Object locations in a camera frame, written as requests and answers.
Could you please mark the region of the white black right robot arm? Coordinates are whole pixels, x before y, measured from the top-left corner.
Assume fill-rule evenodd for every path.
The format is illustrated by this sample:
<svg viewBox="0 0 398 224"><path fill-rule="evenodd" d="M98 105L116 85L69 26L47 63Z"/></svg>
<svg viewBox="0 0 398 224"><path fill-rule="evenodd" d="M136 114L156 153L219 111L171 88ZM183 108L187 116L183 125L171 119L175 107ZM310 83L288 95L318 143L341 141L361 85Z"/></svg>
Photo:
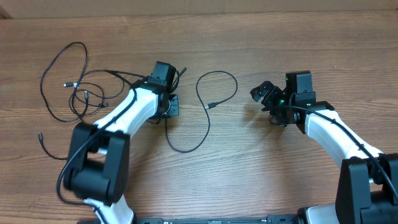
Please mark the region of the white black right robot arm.
<svg viewBox="0 0 398 224"><path fill-rule="evenodd" d="M385 154L350 129L312 86L284 90L265 81L250 94L276 126L296 124L340 168L336 198L298 210L294 223L397 223L397 154Z"/></svg>

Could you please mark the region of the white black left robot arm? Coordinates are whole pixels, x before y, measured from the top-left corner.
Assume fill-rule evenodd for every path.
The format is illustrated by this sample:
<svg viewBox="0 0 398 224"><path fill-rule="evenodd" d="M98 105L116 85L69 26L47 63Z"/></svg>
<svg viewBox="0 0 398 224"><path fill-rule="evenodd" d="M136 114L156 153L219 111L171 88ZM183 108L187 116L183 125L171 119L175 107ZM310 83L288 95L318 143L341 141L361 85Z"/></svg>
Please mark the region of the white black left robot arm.
<svg viewBox="0 0 398 224"><path fill-rule="evenodd" d="M170 111L173 90L172 80L139 80L109 115L75 126L57 187L72 191L82 205L91 207L95 223L133 223L134 212L124 197L130 140L145 121Z"/></svg>

